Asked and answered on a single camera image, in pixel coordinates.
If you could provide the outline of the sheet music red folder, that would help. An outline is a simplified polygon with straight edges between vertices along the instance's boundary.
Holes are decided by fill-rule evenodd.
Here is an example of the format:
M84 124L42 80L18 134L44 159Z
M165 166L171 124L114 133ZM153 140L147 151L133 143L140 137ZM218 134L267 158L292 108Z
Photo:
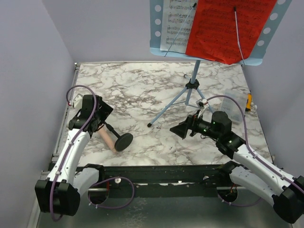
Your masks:
M161 51L186 52L197 3L196 0L163 2Z

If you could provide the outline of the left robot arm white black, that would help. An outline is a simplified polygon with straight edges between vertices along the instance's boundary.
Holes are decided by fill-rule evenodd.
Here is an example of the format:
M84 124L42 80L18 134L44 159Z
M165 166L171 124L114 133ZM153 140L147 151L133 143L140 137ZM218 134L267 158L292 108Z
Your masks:
M87 190L105 183L102 165L87 164L79 173L76 170L84 148L113 108L98 95L84 95L81 103L81 109L69 122L66 143L55 166L35 185L41 212L73 216Z

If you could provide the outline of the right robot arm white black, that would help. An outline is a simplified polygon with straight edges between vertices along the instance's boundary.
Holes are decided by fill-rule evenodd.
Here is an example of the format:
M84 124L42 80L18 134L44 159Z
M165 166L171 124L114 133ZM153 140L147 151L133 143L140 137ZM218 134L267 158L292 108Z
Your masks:
M267 201L285 222L294 224L304 213L304 178L298 178L276 167L255 152L232 130L232 121L222 111L212 114L210 122L199 113L189 115L170 131L182 139L187 132L199 133L216 141L217 149L237 163L230 170L219 173L224 186L232 183L245 187Z

